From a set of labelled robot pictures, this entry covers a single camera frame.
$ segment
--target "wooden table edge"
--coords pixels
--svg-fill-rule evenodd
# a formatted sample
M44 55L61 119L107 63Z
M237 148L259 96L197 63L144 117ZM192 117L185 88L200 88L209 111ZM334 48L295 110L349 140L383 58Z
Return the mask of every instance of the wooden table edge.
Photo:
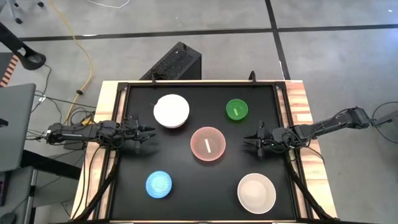
M112 119L114 102L116 99L116 93L119 83L151 83L151 80L120 80L120 81L103 81L101 86L101 91L99 93L95 121ZM219 83L219 82L229 82L229 83L237 83L237 82L252 82L252 80L157 80L157 83ZM301 80L258 80L257 82L285 82L287 88L287 95L290 103L290 110L293 116L294 124L312 124L312 116L310 107L308 105L307 95L305 93L305 88L303 81ZM284 125L287 126L285 122L287 120L286 110L284 108L284 101L282 97L281 90L278 90L278 98L280 101L280 107L282 112L282 118L284 120ZM118 109L117 121L120 122L121 112L123 108L123 102L120 102L121 105ZM98 147L97 143L90 142L88 144L86 150L85 162L88 165L93 158L93 154ZM312 141L311 147L320 153L319 143L318 141ZM328 183L328 178L326 175L325 166L322 160L317 157L312 151L309 149L301 150L302 156L302 164L305 173L305 178L307 181L307 187L311 194L315 197L317 202L323 207L323 209L331 216L337 217L335 205L333 203L333 197L331 196L330 186ZM113 163L113 155L110 157L109 164ZM96 191L98 190L98 184L100 181L101 170L104 162L104 149L100 149L95 158L93 159L93 165L91 168L90 175L90 191L88 192L87 202L90 202L92 197L94 197ZM73 204L73 209L71 213L71 218L75 213L76 209L78 211L76 216L83 211L85 208L84 202L86 200L87 195L87 178L88 178L88 166L85 166L85 190L83 194L83 202L78 208L78 204L80 203L81 194L83 190L83 174L80 176L78 188L75 195L75 201ZM305 213L305 206L303 196L300 190L296 187L297 198L299 203L300 213L303 218L307 217ZM105 211L107 207L107 202L109 195L109 188L104 193L103 199L101 201L99 218L105 217Z

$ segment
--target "yellow cable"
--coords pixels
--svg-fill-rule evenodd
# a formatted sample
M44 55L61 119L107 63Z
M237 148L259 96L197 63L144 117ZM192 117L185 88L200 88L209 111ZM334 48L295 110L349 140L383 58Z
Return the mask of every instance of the yellow cable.
M87 84L90 82L90 80L91 80L91 78L92 78L92 76L93 76L93 70L94 70L94 68L93 68L93 62L91 61L90 56L88 55L87 51L80 45L79 41L76 40L76 38L75 38L75 33L74 33L73 29L70 27L69 22L64 18L63 14L57 9L57 7L55 7L53 1L52 1L52 0L49 0L49 1L50 1L51 7L55 10L55 12L57 12L58 17L59 17L59 18L63 21L63 23L68 27L69 32L71 33L71 35L72 35L72 37L73 37L73 41L75 41L75 44L85 53L85 55L86 55L86 57L87 57L87 60L88 60L88 63L90 63L90 76L88 77L86 83L80 88L80 91L83 91L84 88L87 86ZM76 101L77 101L78 98L79 98L79 94L76 94L75 99L73 100L73 103L76 103ZM73 106L74 106L74 104L72 104L72 105L70 106L70 108L69 108L68 115L67 115L67 124L69 123L68 120L69 120L70 112L71 112L72 109L73 109Z

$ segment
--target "floor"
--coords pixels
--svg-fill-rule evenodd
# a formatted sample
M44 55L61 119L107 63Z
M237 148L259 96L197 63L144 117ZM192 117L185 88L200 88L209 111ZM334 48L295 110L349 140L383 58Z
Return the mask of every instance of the floor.
M124 0L98 2L122 5ZM48 96L72 100L88 78L88 62L49 2L44 4L39 8L33 1L19 2L21 25L7 8L0 21L47 56L52 67ZM79 100L87 105L96 104L103 80L139 79L178 41L203 54L203 79L247 79L255 70L258 79L303 80L314 121L352 106L371 114L381 103L397 100L394 0L131 0L120 9L77 0L54 4L75 34L85 39L80 42L94 63L94 79ZM0 46L0 52L8 49ZM35 83L43 90L48 71L47 67L27 71L18 63L9 85ZM65 119L69 105L59 106ZM383 107L376 117L396 109L398 105ZM45 130L58 120L54 105L45 102L32 114L29 127ZM381 131L398 141L390 126ZM396 144L374 128L327 134L320 137L320 144L338 216L395 223ZM25 148L47 156L66 152L44 142L29 141ZM42 183L51 178L43 175ZM68 200L77 183L63 181L48 191L66 189L62 198ZM65 203L69 211L72 201ZM59 203L40 207L37 214L37 224L68 218Z

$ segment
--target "blue bowl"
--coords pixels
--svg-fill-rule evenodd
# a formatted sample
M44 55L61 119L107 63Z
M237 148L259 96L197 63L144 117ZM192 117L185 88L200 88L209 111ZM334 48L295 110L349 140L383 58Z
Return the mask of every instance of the blue bowl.
M156 171L149 175L145 188L149 196L153 198L163 198L170 193L172 184L172 179L168 173Z

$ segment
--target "black box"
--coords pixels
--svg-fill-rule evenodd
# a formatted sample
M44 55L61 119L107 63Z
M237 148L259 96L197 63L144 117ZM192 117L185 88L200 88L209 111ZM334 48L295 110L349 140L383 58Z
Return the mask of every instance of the black box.
M201 53L178 42L140 80L201 80Z

